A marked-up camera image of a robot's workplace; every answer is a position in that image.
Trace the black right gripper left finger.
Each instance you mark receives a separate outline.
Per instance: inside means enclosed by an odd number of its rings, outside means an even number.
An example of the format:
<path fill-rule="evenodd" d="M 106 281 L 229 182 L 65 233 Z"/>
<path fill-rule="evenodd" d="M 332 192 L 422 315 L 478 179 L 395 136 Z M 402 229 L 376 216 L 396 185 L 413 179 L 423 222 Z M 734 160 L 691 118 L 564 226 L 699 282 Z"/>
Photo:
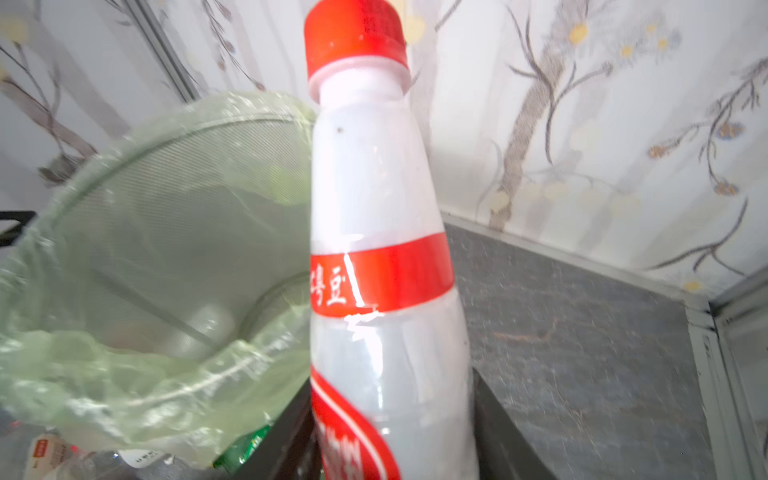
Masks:
<path fill-rule="evenodd" d="M 321 452 L 315 433 L 310 380 L 300 387 L 235 480 L 321 478 Z"/>

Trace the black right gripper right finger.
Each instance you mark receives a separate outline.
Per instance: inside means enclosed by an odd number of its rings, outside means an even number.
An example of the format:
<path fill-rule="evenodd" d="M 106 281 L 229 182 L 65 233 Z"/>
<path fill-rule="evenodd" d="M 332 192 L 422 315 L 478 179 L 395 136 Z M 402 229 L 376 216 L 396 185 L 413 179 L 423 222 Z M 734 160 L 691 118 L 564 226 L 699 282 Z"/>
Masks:
<path fill-rule="evenodd" d="M 474 436 L 482 480 L 556 480 L 476 368 Z"/>

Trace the white bottle red cap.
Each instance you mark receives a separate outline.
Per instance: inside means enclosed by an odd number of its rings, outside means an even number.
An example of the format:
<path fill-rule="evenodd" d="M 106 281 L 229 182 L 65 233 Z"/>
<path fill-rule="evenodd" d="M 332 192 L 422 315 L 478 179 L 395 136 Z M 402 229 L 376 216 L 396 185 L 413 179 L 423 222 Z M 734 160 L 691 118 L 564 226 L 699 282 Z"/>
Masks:
<path fill-rule="evenodd" d="M 386 1 L 304 25 L 313 128 L 310 387 L 329 479 L 475 479 L 465 316 Z"/>

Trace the beige rectangular bottle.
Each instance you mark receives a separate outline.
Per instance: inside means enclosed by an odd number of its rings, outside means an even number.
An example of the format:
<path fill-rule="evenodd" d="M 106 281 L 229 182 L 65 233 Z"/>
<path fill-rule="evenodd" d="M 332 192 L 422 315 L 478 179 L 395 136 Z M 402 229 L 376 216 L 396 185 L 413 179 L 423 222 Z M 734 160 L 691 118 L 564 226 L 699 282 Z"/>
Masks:
<path fill-rule="evenodd" d="M 55 433 L 37 436 L 28 448 L 23 480 L 46 479 L 58 467 L 78 453 L 78 448 Z"/>

